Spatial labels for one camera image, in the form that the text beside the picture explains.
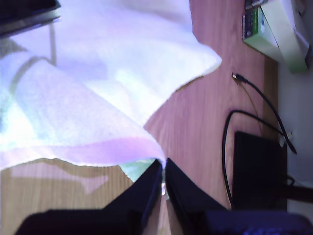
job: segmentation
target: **plug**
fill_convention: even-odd
[[[237,82],[246,82],[246,79],[238,73],[232,73],[232,77]]]

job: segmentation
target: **white cloth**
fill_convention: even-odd
[[[142,128],[221,58],[188,0],[61,0],[62,20],[1,43],[1,169],[38,158],[109,166],[165,156]]]

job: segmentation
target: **wooden surface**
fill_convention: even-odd
[[[277,64],[246,46],[241,39],[241,17],[244,0],[190,0],[194,34],[211,46],[223,59],[213,73],[184,86],[150,118],[145,125],[174,162],[205,192],[226,207],[222,166],[222,131],[227,114],[232,109],[254,113],[243,91],[231,78],[238,72],[265,92],[277,106]],[[275,117],[262,98],[246,87],[259,116],[276,124]],[[234,132],[242,130],[260,135],[258,123],[248,117],[234,115],[227,135],[226,164],[230,186]],[[275,133],[263,129],[272,139]],[[14,169],[1,172],[1,234],[10,235],[29,214],[50,208],[102,208],[127,189],[132,183],[116,167],[79,167],[60,160],[38,160],[47,166],[56,165],[55,174],[76,176],[75,180],[40,179],[43,169],[23,168],[24,173],[35,171],[38,178],[13,177]],[[78,178],[107,176],[107,181],[86,193]],[[158,234],[170,234],[169,219],[173,219],[170,203],[162,198]],[[179,234],[173,228],[172,234]]]

